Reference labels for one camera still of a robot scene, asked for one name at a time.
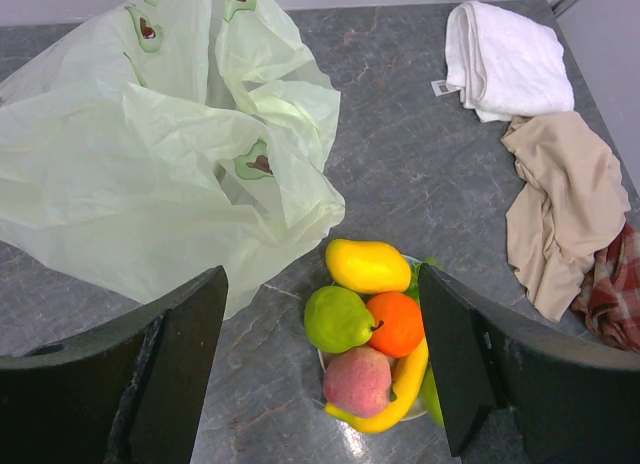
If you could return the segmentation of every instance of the towel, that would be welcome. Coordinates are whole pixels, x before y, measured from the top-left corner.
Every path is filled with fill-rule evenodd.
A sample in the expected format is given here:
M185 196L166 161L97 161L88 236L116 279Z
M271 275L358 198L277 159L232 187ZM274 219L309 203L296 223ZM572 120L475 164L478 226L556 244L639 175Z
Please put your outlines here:
M640 234L627 222L595 260L571 311L608 346L640 352Z
M573 110L573 89L555 32L531 19L476 1L447 21L447 84L482 122Z
M538 311L558 321L594 253L626 222L620 162L573 111L515 118L502 143L527 181L507 212L509 263Z

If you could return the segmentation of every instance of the orange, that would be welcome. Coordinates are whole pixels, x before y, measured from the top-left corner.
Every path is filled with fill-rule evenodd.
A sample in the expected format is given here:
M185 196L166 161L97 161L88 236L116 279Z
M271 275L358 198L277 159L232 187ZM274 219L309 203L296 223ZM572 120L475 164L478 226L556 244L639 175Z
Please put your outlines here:
M389 357L411 354L424 338L422 313L416 301L400 292L385 292L372 297L367 309L377 329L367 344Z

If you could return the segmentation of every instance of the folded white towel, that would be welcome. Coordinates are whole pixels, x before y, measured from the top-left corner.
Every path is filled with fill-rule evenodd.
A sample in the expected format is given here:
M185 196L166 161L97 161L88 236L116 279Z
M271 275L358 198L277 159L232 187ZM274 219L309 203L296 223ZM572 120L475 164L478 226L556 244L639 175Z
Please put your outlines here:
M447 84L482 122L573 110L573 89L552 29L496 6L460 4L447 22Z

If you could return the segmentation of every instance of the gray marble tabletop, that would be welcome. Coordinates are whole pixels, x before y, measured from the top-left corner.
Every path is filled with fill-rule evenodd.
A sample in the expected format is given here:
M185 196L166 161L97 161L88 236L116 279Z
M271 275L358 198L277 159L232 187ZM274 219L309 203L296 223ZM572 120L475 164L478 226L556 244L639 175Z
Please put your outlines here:
M559 31L545 1L500 5ZM326 174L345 196L347 213L331 237L386 240L408 255L437 256L460 281L544 322L506 260L505 213L523 182L499 142L505 125L480 124L474 112L462 109L457 94L435 97L431 89L431 81L445 77L445 24L453 7L292 13L320 68L343 93ZM0 80L71 29L1 29ZM611 144L568 52L565 62L576 109ZM626 173L624 182L633 207L629 219L637 226L638 196ZM457 462L444 432L428 417L361 435L322 412L322 371L301 319L306 298L330 282L322 251L320 246L291 264L224 323L192 462ZM0 354L20 355L135 305L0 243ZM554 327L588 338L571 315ZM479 446L465 462L515 462L487 456L509 447L517 432L500 426L491 432L491 444Z

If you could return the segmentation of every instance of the beige cloth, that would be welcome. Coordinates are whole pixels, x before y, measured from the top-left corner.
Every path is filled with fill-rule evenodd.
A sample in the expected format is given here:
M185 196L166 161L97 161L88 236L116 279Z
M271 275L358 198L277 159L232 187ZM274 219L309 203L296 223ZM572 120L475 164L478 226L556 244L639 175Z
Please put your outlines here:
M502 138L527 181L507 212L507 254L527 297L560 320L630 209L620 162L576 112L517 117Z

